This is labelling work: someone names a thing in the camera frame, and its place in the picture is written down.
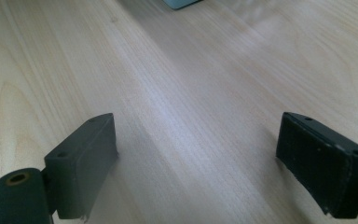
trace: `wood grain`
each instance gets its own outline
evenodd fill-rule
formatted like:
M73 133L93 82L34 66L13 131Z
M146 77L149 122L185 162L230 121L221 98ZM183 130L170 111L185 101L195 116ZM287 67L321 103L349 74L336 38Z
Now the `wood grain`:
M275 159L283 111L358 142L358 1L0 1L0 176L113 112L89 223L358 223Z

